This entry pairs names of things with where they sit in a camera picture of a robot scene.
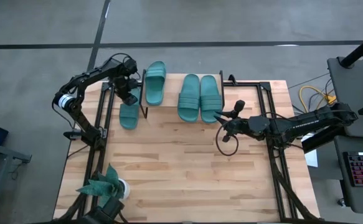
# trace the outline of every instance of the teal slide sandal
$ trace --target teal slide sandal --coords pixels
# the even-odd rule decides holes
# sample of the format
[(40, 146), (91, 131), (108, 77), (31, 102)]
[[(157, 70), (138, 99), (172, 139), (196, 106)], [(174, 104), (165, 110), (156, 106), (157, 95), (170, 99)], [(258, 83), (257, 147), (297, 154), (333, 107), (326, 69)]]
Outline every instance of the teal slide sandal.
[(160, 105), (163, 100), (166, 67), (163, 62), (152, 63), (145, 73), (145, 96), (149, 105)]
[(189, 74), (184, 78), (177, 106), (179, 117), (185, 122), (196, 122), (199, 114), (199, 78)]
[(215, 111), (222, 111), (222, 97), (217, 88), (216, 79), (205, 75), (200, 81), (200, 116), (205, 123), (214, 123)]
[(120, 125), (125, 129), (132, 130), (137, 127), (138, 124), (138, 115), (139, 115), (139, 88), (134, 88), (131, 90), (131, 94), (137, 97), (138, 101), (131, 105), (127, 106), (126, 104), (122, 103), (120, 105), (120, 112), (119, 112), (119, 120)]

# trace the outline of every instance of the gray concrete floor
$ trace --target gray concrete floor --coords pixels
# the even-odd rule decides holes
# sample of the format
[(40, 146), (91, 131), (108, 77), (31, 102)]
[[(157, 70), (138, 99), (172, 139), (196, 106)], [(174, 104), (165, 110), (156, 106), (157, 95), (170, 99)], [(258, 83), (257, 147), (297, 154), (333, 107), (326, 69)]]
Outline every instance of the gray concrete floor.
[[(0, 0), (0, 44), (91, 44), (104, 0)], [(363, 40), (363, 0), (112, 0), (102, 43)], [(234, 74), (243, 80), (286, 80), (299, 108), (298, 90), (322, 90), (326, 59), (355, 45), (304, 47), (178, 47), (100, 49), (97, 64), (125, 52), (140, 70), (163, 60), (168, 72)], [(69, 142), (66, 122), (50, 108), (54, 93), (88, 65), (91, 49), (0, 50), (0, 126), (7, 146), (33, 154), (9, 179), (0, 203), (0, 223), (50, 220)], [(303, 99), (313, 94), (303, 92)], [(319, 98), (313, 102), (314, 107)], [(363, 214), (340, 208), (338, 182), (313, 179), (321, 216), (363, 223)]]

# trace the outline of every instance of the white paper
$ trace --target white paper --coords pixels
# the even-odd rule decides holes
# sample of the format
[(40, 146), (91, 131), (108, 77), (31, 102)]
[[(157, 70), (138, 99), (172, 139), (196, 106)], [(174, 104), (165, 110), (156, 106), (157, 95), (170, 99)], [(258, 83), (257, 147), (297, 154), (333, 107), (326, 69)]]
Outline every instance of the white paper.
[[(309, 134), (303, 136), (303, 138), (301, 138), (301, 141), (311, 138), (312, 136), (314, 136), (314, 135), (309, 133)], [(304, 156), (306, 158), (306, 163), (308, 166), (318, 167), (317, 149), (314, 149), (311, 152), (307, 152)]]

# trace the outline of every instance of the wooden table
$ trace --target wooden table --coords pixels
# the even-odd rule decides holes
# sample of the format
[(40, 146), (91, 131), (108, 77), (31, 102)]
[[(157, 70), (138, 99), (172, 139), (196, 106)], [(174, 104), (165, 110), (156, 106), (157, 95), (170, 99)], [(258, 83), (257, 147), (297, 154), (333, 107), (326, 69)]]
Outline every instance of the wooden table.
[[(265, 141), (239, 136), (238, 153), (232, 157), (221, 155), (214, 144), (219, 124), (205, 124), (200, 119), (193, 124), (185, 123), (177, 115), (174, 106), (185, 75), (167, 75), (163, 104), (149, 107), (147, 119), (140, 112), (138, 127), (132, 131), (120, 126), (121, 100), (115, 98), (104, 170), (110, 163), (131, 186), (123, 215), (130, 222), (278, 221)], [(219, 83), (219, 76), (214, 76)], [(286, 82), (269, 82), (276, 112), (294, 116)], [(91, 123), (94, 123), (100, 90), (101, 83), (86, 90), (83, 112)], [(237, 100), (244, 100), (241, 117), (260, 114), (255, 88), (225, 87), (224, 95), (225, 111), (231, 110)], [(78, 141), (71, 143), (69, 153), (83, 145)], [(235, 149), (231, 141), (220, 145), (224, 151)], [(318, 217), (303, 151), (290, 147), (285, 154), (294, 191)], [(88, 149), (85, 149), (68, 159), (54, 217), (60, 217), (77, 197), (75, 190), (82, 186), (87, 157)], [(285, 194), (283, 200), (288, 214)]]

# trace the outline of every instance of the artificial plant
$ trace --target artificial plant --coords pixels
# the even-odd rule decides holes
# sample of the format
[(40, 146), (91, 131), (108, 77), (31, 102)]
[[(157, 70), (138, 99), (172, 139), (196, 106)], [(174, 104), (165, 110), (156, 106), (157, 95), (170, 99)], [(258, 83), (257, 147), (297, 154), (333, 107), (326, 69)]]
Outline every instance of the artificial plant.
[(88, 180), (90, 183), (76, 190), (77, 192), (99, 196), (98, 205), (103, 207), (109, 198), (123, 198), (125, 190), (123, 189), (123, 184), (120, 183), (117, 171), (111, 166), (108, 166), (106, 170), (106, 175), (102, 175), (98, 172), (98, 180)]

